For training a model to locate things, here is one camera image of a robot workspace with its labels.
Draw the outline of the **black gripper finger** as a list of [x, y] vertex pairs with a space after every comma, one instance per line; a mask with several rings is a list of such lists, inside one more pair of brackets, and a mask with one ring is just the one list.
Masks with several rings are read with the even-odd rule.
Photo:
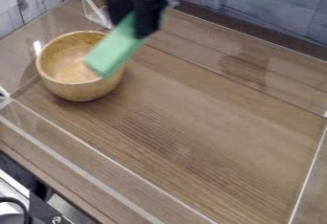
[[165, 8], [165, 0], [134, 0], [134, 28], [137, 38], [143, 39], [159, 30]]
[[114, 25], [125, 19], [127, 14], [134, 10], [133, 0], [105, 0], [107, 12]]

